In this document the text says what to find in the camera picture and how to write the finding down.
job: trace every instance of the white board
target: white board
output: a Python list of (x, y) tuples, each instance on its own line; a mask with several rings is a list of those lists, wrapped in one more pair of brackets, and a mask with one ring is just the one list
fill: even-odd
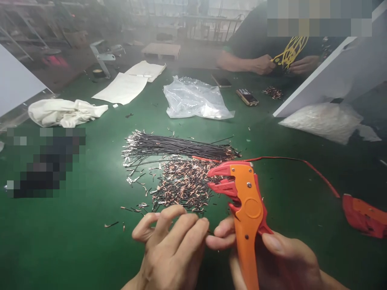
[(0, 116), (47, 87), (0, 45)]
[(372, 13), (372, 37), (348, 37), (274, 112), (288, 117), (304, 106), (355, 99), (387, 80), (387, 0)]

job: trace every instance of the person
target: person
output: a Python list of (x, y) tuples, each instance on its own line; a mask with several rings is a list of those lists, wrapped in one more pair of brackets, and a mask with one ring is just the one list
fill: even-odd
[[(283, 75), (287, 70), (272, 59), (284, 52), (291, 39), (291, 37), (267, 36), (267, 2), (265, 1), (248, 14), (238, 30), (230, 37), (218, 56), (217, 65), (232, 72)], [(288, 72), (293, 75), (312, 73), (322, 62), (320, 56), (323, 40), (324, 37), (309, 37)]]
[[(179, 219), (175, 225), (172, 220)], [(234, 247), (233, 217), (226, 218), (208, 235), (208, 219), (187, 213), (181, 205), (173, 205), (161, 213), (148, 213), (133, 230), (134, 240), (145, 244), (145, 254), (138, 274), (122, 290), (193, 290), (195, 289), (205, 247), (225, 250)], [(276, 265), (283, 261), (297, 290), (344, 290), (337, 280), (320, 270), (316, 255), (303, 242), (281, 234), (263, 234), (262, 245), (256, 246), (260, 288), (287, 290), (288, 281)], [(238, 256), (233, 250), (230, 268), (236, 290), (247, 290)]]

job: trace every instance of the wooden pallet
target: wooden pallet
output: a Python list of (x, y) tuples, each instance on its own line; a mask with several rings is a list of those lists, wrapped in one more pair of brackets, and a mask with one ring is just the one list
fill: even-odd
[(178, 60), (180, 54), (180, 45), (150, 43), (141, 52), (144, 57), (157, 56), (159, 59), (173, 57), (174, 60)]

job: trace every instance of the red wire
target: red wire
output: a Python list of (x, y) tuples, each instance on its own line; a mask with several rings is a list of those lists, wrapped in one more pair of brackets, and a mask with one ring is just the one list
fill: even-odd
[(306, 165), (308, 165), (310, 168), (312, 168), (320, 177), (322, 180), (324, 180), (324, 182), (329, 186), (329, 188), (332, 190), (333, 194), (337, 197), (337, 198), (340, 198), (340, 195), (338, 194), (337, 190), (333, 187), (333, 185), (328, 181), (328, 179), (326, 179), (324, 177), (324, 175), (321, 174), (321, 172), (319, 172), (316, 168), (314, 168), (314, 166), (312, 164), (310, 164), (308, 161), (306, 160), (302, 160), (302, 159), (297, 159), (297, 158), (290, 158), (290, 157), (275, 157), (275, 156), (262, 156), (262, 157), (258, 157), (258, 158), (252, 158), (252, 159), (246, 159), (246, 160), (238, 160), (238, 161), (244, 161), (244, 162), (253, 162), (253, 161), (258, 161), (258, 160), (261, 160), (261, 159), (289, 159), (289, 160), (295, 160), (295, 161), (302, 161), (304, 162)]

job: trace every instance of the mobile phone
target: mobile phone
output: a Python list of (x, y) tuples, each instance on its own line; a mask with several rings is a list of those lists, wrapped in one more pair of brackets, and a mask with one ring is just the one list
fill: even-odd
[(259, 104), (259, 101), (254, 98), (254, 96), (246, 89), (238, 89), (237, 90), (237, 95), (242, 99), (242, 101), (252, 107), (252, 106), (256, 106)]
[(212, 74), (211, 76), (221, 89), (231, 87), (231, 82), (224, 76), (219, 74)]

